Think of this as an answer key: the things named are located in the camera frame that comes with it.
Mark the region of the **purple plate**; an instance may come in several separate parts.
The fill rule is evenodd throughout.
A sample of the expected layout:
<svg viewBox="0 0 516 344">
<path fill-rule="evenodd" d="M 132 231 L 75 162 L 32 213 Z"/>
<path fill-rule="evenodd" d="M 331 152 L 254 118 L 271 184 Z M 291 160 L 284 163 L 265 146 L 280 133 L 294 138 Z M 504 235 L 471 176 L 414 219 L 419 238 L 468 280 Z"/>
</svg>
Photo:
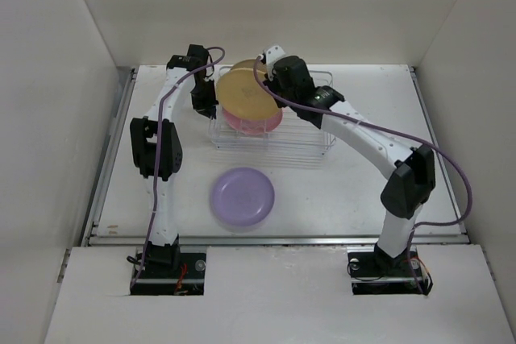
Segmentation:
<svg viewBox="0 0 516 344">
<path fill-rule="evenodd" d="M 232 168 L 214 182 L 210 207 L 222 224 L 248 228 L 261 223 L 272 211 L 275 189 L 271 180 L 254 168 Z"/>
</svg>

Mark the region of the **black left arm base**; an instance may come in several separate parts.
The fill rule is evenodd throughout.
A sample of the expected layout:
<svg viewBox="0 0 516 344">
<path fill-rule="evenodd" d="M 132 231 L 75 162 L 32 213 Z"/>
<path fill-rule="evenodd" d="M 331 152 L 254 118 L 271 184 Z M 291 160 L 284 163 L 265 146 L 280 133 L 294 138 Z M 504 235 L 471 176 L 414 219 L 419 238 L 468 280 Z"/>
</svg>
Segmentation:
<svg viewBox="0 0 516 344">
<path fill-rule="evenodd" d="M 151 243 L 145 252 L 129 255 L 132 296 L 202 296 L 205 288 L 206 251 L 182 250 L 175 243 Z"/>
</svg>

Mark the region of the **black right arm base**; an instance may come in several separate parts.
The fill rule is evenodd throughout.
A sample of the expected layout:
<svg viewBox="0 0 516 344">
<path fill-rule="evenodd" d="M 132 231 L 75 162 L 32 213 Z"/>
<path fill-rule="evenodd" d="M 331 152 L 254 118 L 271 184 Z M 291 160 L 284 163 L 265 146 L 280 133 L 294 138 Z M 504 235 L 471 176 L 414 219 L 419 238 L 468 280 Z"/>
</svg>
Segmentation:
<svg viewBox="0 0 516 344">
<path fill-rule="evenodd" d="M 415 247 L 403 251 L 395 259 L 376 246 L 351 247 L 347 250 L 347 273 L 354 296 L 428 296 L 434 286 Z"/>
</svg>

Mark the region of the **yellow plate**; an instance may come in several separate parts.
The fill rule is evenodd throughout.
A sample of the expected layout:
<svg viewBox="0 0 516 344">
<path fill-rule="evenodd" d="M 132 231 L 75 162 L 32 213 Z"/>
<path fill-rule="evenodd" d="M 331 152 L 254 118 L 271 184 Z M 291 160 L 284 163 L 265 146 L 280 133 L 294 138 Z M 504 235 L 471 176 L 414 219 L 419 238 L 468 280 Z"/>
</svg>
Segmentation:
<svg viewBox="0 0 516 344">
<path fill-rule="evenodd" d="M 216 84 L 216 96 L 223 109 L 245 120 L 266 120 L 280 111 L 249 69 L 237 69 L 222 75 Z"/>
</svg>

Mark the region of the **pink plate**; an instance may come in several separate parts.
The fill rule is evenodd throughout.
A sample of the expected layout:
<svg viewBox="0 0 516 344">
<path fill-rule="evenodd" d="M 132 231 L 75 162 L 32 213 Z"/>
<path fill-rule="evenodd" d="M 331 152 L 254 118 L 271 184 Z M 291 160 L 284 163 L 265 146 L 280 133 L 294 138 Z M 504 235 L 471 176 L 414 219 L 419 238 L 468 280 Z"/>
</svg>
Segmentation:
<svg viewBox="0 0 516 344">
<path fill-rule="evenodd" d="M 282 110 L 278 110 L 271 118 L 261 120 L 238 118 L 225 109 L 222 109 L 222 113 L 229 127 L 245 135 L 262 135 L 274 131 L 283 119 Z"/>
</svg>

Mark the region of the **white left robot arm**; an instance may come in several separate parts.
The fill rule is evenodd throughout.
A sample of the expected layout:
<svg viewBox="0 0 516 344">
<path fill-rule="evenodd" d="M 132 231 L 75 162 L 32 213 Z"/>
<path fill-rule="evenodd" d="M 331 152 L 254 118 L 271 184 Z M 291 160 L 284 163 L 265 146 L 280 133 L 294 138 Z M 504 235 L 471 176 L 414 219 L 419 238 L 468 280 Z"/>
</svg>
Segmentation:
<svg viewBox="0 0 516 344">
<path fill-rule="evenodd" d="M 179 230 L 172 215 L 175 175 L 183 161 L 183 150 L 175 121 L 187 99 L 193 110 L 208 119 L 216 118 L 218 102 L 214 80 L 207 72 L 214 60 L 213 48 L 191 44 L 185 55 L 174 55 L 166 65 L 164 86 L 152 107 L 130 122 L 134 165 L 147 185 L 151 218 L 141 257 L 135 259 L 135 278 L 152 269 L 162 276 L 180 269 Z"/>
</svg>

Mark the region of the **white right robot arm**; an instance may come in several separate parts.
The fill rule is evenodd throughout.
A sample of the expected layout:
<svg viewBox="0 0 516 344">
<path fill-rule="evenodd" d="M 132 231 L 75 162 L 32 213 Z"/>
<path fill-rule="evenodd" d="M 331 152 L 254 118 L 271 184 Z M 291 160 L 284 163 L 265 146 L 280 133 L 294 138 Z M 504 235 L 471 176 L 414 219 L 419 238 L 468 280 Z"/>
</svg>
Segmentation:
<svg viewBox="0 0 516 344">
<path fill-rule="evenodd" d="M 435 188 L 435 155 L 431 147 L 408 147 L 373 128 L 345 97 L 330 86 L 317 86 L 306 62 L 284 52 L 266 52 L 262 82 L 280 107 L 344 141 L 386 179 L 381 203 L 386 213 L 374 247 L 373 264 L 382 275 L 402 266 L 408 241 L 422 206 Z"/>
</svg>

